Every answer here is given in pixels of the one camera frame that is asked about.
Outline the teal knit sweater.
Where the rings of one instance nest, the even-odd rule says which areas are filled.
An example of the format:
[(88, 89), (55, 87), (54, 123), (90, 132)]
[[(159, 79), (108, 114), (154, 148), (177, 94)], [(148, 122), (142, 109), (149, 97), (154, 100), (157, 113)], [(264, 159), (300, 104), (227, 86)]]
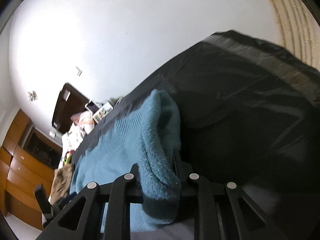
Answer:
[(173, 156), (180, 147), (178, 106), (167, 92), (155, 89), (80, 157), (70, 192), (79, 193), (92, 181), (111, 183), (137, 164), (143, 203), (130, 206), (131, 231), (156, 230), (177, 216), (181, 183), (173, 171)]

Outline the brown fleece garment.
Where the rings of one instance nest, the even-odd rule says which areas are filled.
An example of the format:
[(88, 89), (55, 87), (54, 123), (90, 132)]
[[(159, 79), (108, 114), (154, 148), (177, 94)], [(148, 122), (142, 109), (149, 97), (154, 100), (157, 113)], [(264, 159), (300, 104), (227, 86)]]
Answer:
[(55, 204), (60, 198), (65, 198), (69, 194), (73, 172), (74, 166), (70, 164), (55, 169), (50, 192), (50, 204)]

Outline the wooden wardrobe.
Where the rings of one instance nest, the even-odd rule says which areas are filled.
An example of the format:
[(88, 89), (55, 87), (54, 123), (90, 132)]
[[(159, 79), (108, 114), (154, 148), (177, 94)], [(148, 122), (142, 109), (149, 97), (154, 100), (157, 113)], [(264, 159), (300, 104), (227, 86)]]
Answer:
[(19, 110), (1, 143), (1, 215), (12, 214), (43, 229), (42, 213), (34, 195), (37, 185), (50, 194), (62, 148), (35, 129)]

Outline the white crumpled garment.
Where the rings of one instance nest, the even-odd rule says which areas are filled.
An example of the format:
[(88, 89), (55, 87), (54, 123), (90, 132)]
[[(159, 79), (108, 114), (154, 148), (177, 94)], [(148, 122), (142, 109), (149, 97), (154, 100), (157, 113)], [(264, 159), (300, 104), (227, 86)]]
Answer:
[(86, 132), (78, 125), (72, 124), (69, 131), (62, 136), (62, 152), (76, 151), (82, 143)]

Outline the white framed tablet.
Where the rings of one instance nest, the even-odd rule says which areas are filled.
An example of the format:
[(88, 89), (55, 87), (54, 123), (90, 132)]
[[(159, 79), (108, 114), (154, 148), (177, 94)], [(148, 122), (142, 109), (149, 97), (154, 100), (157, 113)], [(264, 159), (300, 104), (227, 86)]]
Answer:
[(89, 100), (89, 102), (87, 102), (85, 104), (85, 109), (92, 112), (92, 114), (95, 114), (97, 111), (99, 111), (99, 109), (102, 106), (103, 106), (103, 104), (100, 102), (95, 102), (94, 100)]

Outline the black cloth work mat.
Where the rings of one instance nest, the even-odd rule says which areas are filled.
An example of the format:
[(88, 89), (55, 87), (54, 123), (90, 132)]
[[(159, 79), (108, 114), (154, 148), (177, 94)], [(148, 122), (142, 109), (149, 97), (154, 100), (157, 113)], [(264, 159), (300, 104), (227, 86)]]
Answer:
[(319, 239), (319, 72), (284, 48), (214, 33), (158, 68), (88, 135), (164, 90), (181, 115), (181, 159), (215, 183), (234, 181), (289, 239)]

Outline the dark wooden headboard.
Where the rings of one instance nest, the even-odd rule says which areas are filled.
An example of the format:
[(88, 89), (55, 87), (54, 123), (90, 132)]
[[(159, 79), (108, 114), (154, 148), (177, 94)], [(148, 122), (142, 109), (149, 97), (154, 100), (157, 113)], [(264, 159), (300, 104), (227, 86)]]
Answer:
[(89, 99), (74, 88), (70, 83), (65, 83), (60, 90), (53, 118), (52, 127), (65, 134), (69, 131), (72, 120), (71, 116), (85, 111), (85, 104)]

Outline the cream curtain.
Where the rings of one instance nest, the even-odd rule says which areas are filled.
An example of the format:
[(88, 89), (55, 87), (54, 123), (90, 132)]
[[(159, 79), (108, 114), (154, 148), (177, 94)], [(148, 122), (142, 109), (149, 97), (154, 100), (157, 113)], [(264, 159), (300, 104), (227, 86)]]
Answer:
[(279, 43), (302, 62), (319, 69), (319, 25), (301, 0), (268, 0)]

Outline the bedside wall lamp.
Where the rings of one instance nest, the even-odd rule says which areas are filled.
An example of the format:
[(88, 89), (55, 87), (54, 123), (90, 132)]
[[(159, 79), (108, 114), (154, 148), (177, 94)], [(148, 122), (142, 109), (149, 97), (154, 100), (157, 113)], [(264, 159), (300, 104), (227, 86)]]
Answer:
[(55, 138), (57, 135), (57, 132), (56, 131), (50, 131), (49, 132), (49, 136), (52, 137), (52, 138)]

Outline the photo collage frame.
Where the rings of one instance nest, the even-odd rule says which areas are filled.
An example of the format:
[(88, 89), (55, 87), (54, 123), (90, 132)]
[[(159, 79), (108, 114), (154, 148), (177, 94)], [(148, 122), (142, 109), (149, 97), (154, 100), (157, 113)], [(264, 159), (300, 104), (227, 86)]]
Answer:
[(98, 124), (105, 116), (113, 110), (113, 105), (107, 101), (97, 112), (93, 114), (93, 120)]

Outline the wall lamp fixture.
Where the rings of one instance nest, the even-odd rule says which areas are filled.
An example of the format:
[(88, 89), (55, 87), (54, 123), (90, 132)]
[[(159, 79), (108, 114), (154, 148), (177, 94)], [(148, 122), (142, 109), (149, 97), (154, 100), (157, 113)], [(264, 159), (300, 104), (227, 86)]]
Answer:
[(28, 93), (28, 99), (29, 99), (29, 101), (37, 100), (37, 94), (36, 94), (36, 92), (34, 90), (32, 92)]

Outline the white wall switch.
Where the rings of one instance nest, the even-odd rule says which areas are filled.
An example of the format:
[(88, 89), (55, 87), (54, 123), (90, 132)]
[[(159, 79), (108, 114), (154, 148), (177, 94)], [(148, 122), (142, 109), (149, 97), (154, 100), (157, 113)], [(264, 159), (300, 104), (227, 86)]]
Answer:
[(82, 74), (82, 70), (79, 67), (76, 67), (77, 70), (77, 76), (80, 76)]

